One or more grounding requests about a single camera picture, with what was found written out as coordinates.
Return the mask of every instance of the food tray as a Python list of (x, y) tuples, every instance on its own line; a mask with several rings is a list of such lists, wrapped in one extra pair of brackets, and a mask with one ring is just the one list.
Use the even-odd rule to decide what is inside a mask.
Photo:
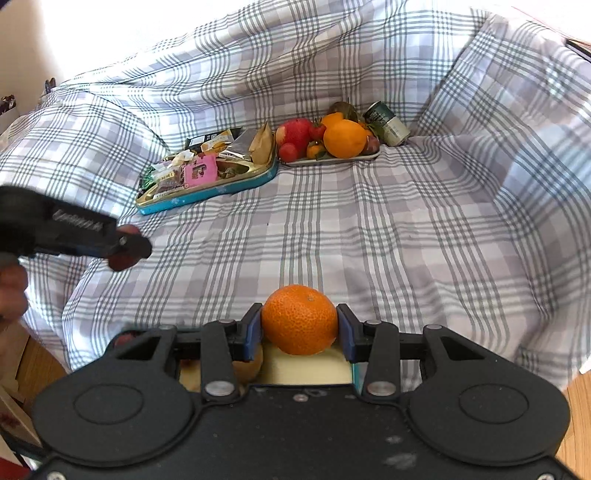
[[(175, 155), (169, 155), (167, 159), (172, 159)], [(246, 160), (227, 160), (225, 158), (218, 158), (216, 162), (218, 166), (224, 168), (230, 166), (242, 168), (243, 172), (230, 179), (220, 179), (197, 187), (171, 192), (157, 199), (153, 198), (158, 187), (154, 185), (136, 199), (135, 204), (139, 212), (143, 215), (149, 215), (150, 213), (162, 212), (181, 205), (207, 200), (217, 195), (253, 189), (272, 180), (277, 174), (279, 166), (275, 145), (271, 148), (269, 161), (264, 165), (255, 165), (253, 162)]]
[(372, 161), (375, 160), (379, 155), (379, 152), (373, 155), (362, 155), (359, 157), (352, 158), (321, 158), (320, 160), (310, 160), (303, 158), (302, 160), (296, 160), (289, 163), (281, 162), (286, 167), (306, 167), (309, 165), (338, 165), (341, 163), (349, 163), (353, 161)]

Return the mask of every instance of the green can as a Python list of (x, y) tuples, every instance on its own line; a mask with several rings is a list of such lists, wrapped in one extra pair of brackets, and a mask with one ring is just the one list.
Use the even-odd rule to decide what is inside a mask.
[(375, 102), (363, 114), (363, 118), (365, 118), (368, 124), (377, 125), (384, 130), (384, 134), (380, 140), (389, 147), (399, 146), (410, 135), (410, 130), (406, 125), (383, 102)]

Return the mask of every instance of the finger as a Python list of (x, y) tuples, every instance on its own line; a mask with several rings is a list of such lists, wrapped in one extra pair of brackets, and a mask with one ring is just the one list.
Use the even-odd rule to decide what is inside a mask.
[(139, 231), (139, 228), (137, 228), (135, 225), (121, 225), (120, 227), (117, 227), (117, 231), (118, 232), (123, 232), (123, 233), (130, 233), (131, 235), (141, 235), (142, 232)]
[(20, 319), (28, 307), (27, 297), (22, 290), (0, 288), (0, 315), (3, 323)]
[[(121, 225), (117, 231), (128, 233), (130, 235), (141, 235), (139, 228), (137, 228), (135, 225)], [(133, 267), (140, 260), (140, 257), (134, 257), (133, 255), (129, 255), (127, 253), (118, 253), (109, 257), (108, 262), (111, 270), (121, 272)]]
[(115, 272), (121, 272), (133, 267), (141, 259), (128, 254), (115, 254), (109, 257), (109, 268)]
[(28, 285), (27, 271), (22, 266), (15, 264), (0, 270), (0, 286), (25, 291)]

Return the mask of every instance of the wooden floor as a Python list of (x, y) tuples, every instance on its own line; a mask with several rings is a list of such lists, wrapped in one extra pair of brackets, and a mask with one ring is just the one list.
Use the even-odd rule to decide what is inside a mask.
[[(17, 373), (25, 411), (46, 385), (64, 375), (61, 365), (32, 338), (25, 347)], [(591, 480), (591, 372), (578, 377), (566, 391), (571, 423), (558, 458), (583, 480)]]
[(23, 410), (31, 415), (31, 406), (37, 394), (65, 374), (52, 354), (29, 338), (17, 372), (18, 391), (25, 397)]
[(591, 480), (591, 372), (566, 391), (571, 420), (557, 457), (583, 480)]

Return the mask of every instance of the checkered fabric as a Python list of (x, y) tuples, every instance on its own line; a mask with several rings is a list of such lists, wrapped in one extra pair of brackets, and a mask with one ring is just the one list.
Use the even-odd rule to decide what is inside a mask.
[[(437, 0), (264, 0), (82, 74), (12, 126), (0, 183), (134, 223), (154, 253), (123, 273), (28, 261), (26, 322), (74, 369), (123, 328), (240, 318), (301, 283), (403, 332), (447, 325), (564, 386), (591, 352), (590, 79), (544, 27)], [(346, 98), (384, 100), (412, 137), (137, 214), (140, 172), (185, 138)]]

